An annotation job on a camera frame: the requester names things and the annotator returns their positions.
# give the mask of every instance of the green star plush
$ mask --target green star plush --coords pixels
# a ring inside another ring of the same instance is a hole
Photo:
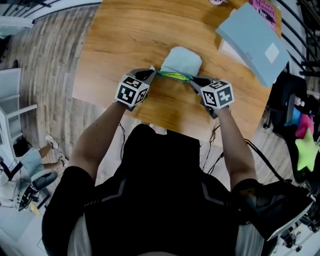
[[[310,172],[313,172],[319,146],[315,144],[310,128],[306,131],[303,139],[295,140],[295,144],[299,152],[297,170],[300,171],[307,167]]]

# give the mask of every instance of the cable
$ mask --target cable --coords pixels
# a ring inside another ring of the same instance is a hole
[[[22,183],[22,176],[21,176],[21,168],[20,168],[20,181],[19,181],[19,183],[20,183],[20,186],[19,186],[19,194],[21,193],[21,183]]]
[[[248,139],[245,139],[245,142],[261,157],[261,159],[265,162],[265,164],[270,168],[271,172],[278,178],[279,181],[286,182],[284,178],[282,178],[279,173],[275,170],[275,168],[271,165],[269,160],[265,157],[265,155]]]
[[[215,141],[215,139],[216,139],[216,133],[215,133],[215,131],[218,129],[220,127],[220,124],[216,127],[216,128],[214,128],[213,129],[213,131],[212,131],[212,134],[211,134],[211,137],[210,137],[210,139],[212,138],[212,136],[213,136],[213,139],[212,140],[210,140],[210,147],[209,147],[209,151],[208,151],[208,155],[206,156],[206,159],[205,159],[205,161],[204,161],[204,165],[203,165],[203,167],[202,167],[202,171],[204,172],[205,171],[205,167],[206,167],[206,163],[207,163],[207,160],[208,160],[208,157],[209,157],[209,154],[210,154],[210,151],[211,151],[211,147],[212,147],[212,145],[213,145],[213,143],[214,143],[214,141]]]
[[[121,149],[120,149],[120,159],[121,159],[121,161],[122,161],[122,158],[123,158],[123,156],[124,156],[125,143],[126,143],[126,130],[125,130],[125,128],[122,126],[121,123],[119,123],[118,126],[121,127],[122,135],[123,135],[123,142],[122,142]]]
[[[0,161],[0,165],[2,167],[2,170],[3,170],[4,174],[8,177],[8,179],[10,179],[11,172],[10,172],[9,168],[7,167],[7,165],[5,164],[5,162],[3,160]]]
[[[41,190],[38,190],[34,195],[34,196],[36,196],[36,194],[38,194],[37,199],[39,199],[39,197],[40,197],[40,192],[41,192]]]
[[[284,178],[282,178],[279,173],[277,173],[277,171],[275,170],[275,168],[271,165],[271,163],[269,162],[269,160],[265,157],[265,155],[256,147],[256,145],[254,145],[250,140],[248,139],[244,139],[244,141],[258,154],[259,157],[261,157],[261,159],[265,162],[265,164],[269,167],[269,169],[273,172],[273,174],[278,178],[279,181],[282,182],[288,182],[288,180],[285,180]],[[222,152],[221,155],[218,157],[218,159],[215,161],[214,165],[209,169],[209,171],[207,172],[207,174],[211,175],[217,162],[224,157],[224,153]]]
[[[8,167],[8,169],[10,170],[10,167],[14,164],[14,162],[16,162],[16,164],[18,164],[17,160],[14,159],[13,162],[10,164],[10,166]]]

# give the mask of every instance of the towel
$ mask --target towel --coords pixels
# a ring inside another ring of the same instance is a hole
[[[198,75],[201,64],[202,60],[197,54],[185,47],[177,46],[172,48],[169,55],[165,58],[160,73],[180,73],[185,77],[195,77]]]

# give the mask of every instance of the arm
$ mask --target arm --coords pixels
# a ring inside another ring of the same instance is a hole
[[[99,164],[106,155],[127,106],[115,102],[81,134],[71,153],[69,166],[80,167],[96,180]]]
[[[219,117],[223,154],[231,189],[245,179],[257,180],[254,157],[229,109],[214,110]]]

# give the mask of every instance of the pink object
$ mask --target pink object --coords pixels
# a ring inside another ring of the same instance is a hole
[[[300,118],[300,123],[298,130],[295,132],[295,136],[299,139],[303,139],[307,133],[308,128],[310,128],[310,132],[314,134],[314,119],[312,115],[309,117],[307,114],[302,114]]]
[[[209,0],[211,4],[218,6],[223,3],[223,0]]]
[[[269,26],[276,31],[276,14],[275,8],[264,0],[250,0],[254,9],[266,20]]]

